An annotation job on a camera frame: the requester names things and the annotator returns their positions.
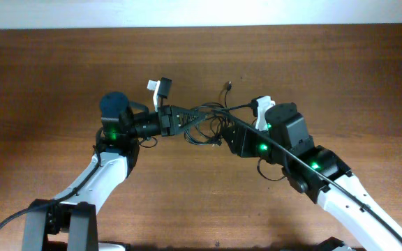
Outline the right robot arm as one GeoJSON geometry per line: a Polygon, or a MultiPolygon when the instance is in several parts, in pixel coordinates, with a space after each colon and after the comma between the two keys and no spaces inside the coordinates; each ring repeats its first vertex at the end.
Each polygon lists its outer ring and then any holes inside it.
{"type": "Polygon", "coordinates": [[[261,131],[220,112],[251,132],[253,153],[280,164],[290,185],[338,220],[366,250],[402,250],[402,227],[370,196],[351,168],[333,151],[315,145],[296,104],[282,103],[265,113],[261,131]]]}

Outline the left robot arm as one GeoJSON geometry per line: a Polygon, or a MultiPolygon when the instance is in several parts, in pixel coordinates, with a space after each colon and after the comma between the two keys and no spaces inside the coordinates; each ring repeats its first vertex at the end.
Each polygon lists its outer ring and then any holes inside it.
{"type": "Polygon", "coordinates": [[[204,112],[172,105],[150,112],[120,92],[103,96],[100,110],[103,126],[91,162],[52,201],[31,203],[23,250],[127,250],[124,243],[98,240],[97,213],[131,174],[143,141],[178,135],[207,118],[204,112]]]}

